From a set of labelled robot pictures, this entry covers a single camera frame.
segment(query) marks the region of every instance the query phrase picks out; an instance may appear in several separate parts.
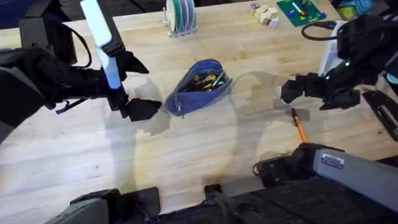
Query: black cable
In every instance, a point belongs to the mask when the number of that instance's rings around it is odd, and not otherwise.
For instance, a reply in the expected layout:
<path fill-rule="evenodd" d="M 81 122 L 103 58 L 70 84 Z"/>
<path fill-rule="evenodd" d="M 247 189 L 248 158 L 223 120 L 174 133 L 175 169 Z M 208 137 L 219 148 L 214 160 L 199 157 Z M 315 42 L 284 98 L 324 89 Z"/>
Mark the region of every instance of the black cable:
<path fill-rule="evenodd" d="M 254 166 L 253 166 L 253 174 L 256 176 L 256 177 L 259 177 L 260 176 L 260 174 L 258 173 L 258 172 L 256 172 L 256 170 L 258 171 L 259 169 L 258 169 L 258 165 L 259 165 L 259 163 L 260 162 L 257 162 Z"/>
<path fill-rule="evenodd" d="M 362 30 L 362 31 L 355 32 L 355 33 L 352 33 L 352 34 L 340 34 L 342 28 L 344 27 L 344 25 L 343 25 L 337 30 L 337 35 L 333 36 L 333 37 L 312 37 L 312 36 L 310 36 L 310 35 L 305 33 L 305 30 L 308 29 L 311 26 L 317 26 L 317 27 L 325 28 L 324 26 L 326 24 L 324 24 L 324 23 L 326 23 L 326 22 L 314 22 L 314 23 L 311 23 L 311 24 L 307 24 L 301 30 L 301 34 L 308 40 L 326 41 L 326 40 L 336 40 L 336 39 L 340 39 L 340 38 L 352 37 L 352 36 L 355 36 L 355 35 L 363 35 L 363 34 L 367 34 L 369 32 L 375 31 L 375 30 L 398 26 L 398 22 L 394 22 L 394 23 L 383 24 L 383 25 L 378 26 L 378 27 L 373 27 L 372 29 Z"/>
<path fill-rule="evenodd" d="M 93 58 L 91 56 L 91 52 L 90 52 L 90 49 L 88 48 L 86 40 L 78 32 L 76 32 L 74 29 L 66 26 L 65 24 L 62 24 L 62 25 L 64 25 L 65 27 L 69 28 L 70 31 L 72 31 L 77 36 L 77 38 L 79 38 L 80 42 L 83 44 L 83 46 L 85 47 L 85 49 L 87 51 L 87 54 L 88 54 L 88 62 L 87 62 L 86 65 L 84 65 L 84 66 L 74 66 L 74 67 L 75 68 L 88 68 L 91 65 L 91 63 L 93 62 Z"/>
<path fill-rule="evenodd" d="M 392 13 L 389 17 L 387 17 L 386 22 L 392 21 L 397 16 L 398 16 L 398 12 Z"/>
<path fill-rule="evenodd" d="M 133 5 L 137 6 L 137 8 L 139 8 L 143 13 L 146 13 L 147 11 L 140 6 L 140 4 L 138 4 L 135 0 L 129 0 L 131 3 L 133 3 Z"/>

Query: disc stack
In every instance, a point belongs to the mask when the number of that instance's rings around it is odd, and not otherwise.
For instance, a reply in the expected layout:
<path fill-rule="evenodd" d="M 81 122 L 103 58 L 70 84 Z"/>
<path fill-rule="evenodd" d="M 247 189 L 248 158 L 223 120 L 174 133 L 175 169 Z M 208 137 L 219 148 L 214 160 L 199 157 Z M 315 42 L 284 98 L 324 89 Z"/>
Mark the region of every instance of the disc stack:
<path fill-rule="evenodd" d="M 197 31 L 197 14 L 193 0 L 167 0 L 163 10 L 170 37 L 180 37 Z"/>

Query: blue pencil case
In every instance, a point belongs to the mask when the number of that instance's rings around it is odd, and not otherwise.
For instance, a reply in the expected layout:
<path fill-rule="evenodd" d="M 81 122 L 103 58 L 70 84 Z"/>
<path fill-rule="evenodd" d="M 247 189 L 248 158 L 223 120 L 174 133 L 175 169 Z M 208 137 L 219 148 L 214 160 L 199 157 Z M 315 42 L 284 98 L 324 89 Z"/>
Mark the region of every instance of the blue pencil case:
<path fill-rule="evenodd" d="M 201 91 L 187 91 L 187 88 L 192 84 L 194 78 L 203 77 L 206 74 L 217 74 L 223 79 L 218 83 L 217 80 L 215 80 L 217 84 L 216 88 L 210 90 L 203 89 Z M 183 116 L 189 112 L 210 105 L 224 97 L 228 94 L 232 81 L 233 80 L 225 74 L 223 67 L 218 61 L 213 59 L 199 61 L 189 69 L 174 91 L 167 97 L 165 107 L 175 116 Z"/>

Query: wooden tabletop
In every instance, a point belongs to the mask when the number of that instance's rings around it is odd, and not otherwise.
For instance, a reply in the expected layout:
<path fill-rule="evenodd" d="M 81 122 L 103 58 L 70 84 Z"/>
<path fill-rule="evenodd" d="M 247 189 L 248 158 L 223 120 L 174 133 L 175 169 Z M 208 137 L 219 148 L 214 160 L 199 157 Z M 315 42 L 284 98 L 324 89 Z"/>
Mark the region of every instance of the wooden tabletop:
<path fill-rule="evenodd" d="M 314 3 L 328 19 L 340 18 L 327 0 Z M 153 119 L 135 123 L 110 112 L 106 100 L 62 115 L 42 108 L 0 146 L 0 223 L 43 223 L 95 190 L 157 186 L 162 212 L 170 212 L 200 203 L 206 184 L 259 187 L 249 180 L 253 164 L 300 143 L 278 86 L 296 73 L 317 72 L 326 43 L 304 39 L 284 15 L 275 29 L 262 26 L 248 14 L 249 5 L 198 8 L 198 32 L 179 39 L 167 36 L 163 12 L 115 17 L 127 49 L 150 70 L 129 74 L 124 86 L 131 96 L 164 101 L 185 72 L 206 58 L 219 60 L 234 79 L 231 94 L 184 119 L 162 108 Z M 68 25 L 94 46 L 85 21 Z M 84 64 L 85 50 L 75 42 Z M 20 46 L 18 30 L 0 31 L 0 43 Z M 100 67 L 97 57 L 93 67 Z M 368 159 L 397 154 L 397 144 L 366 103 L 332 111 L 319 111 L 321 105 L 314 98 L 292 104 L 309 141 Z"/>

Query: orange pencil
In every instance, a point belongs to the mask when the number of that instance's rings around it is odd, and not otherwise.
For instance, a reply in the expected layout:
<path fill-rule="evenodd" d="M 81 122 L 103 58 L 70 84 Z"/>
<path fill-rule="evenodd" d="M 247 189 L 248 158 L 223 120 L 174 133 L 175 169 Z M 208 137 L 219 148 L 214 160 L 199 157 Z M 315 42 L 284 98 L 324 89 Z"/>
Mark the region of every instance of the orange pencil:
<path fill-rule="evenodd" d="M 308 142 L 307 137 L 305 136 L 303 127 L 301 126 L 301 122 L 299 120 L 299 117 L 297 116 L 297 112 L 296 112 L 296 110 L 294 108 L 292 108 L 292 116 L 293 116 L 294 123 L 296 124 L 296 127 L 298 129 L 298 133 L 300 134 L 301 141 L 302 142 Z"/>

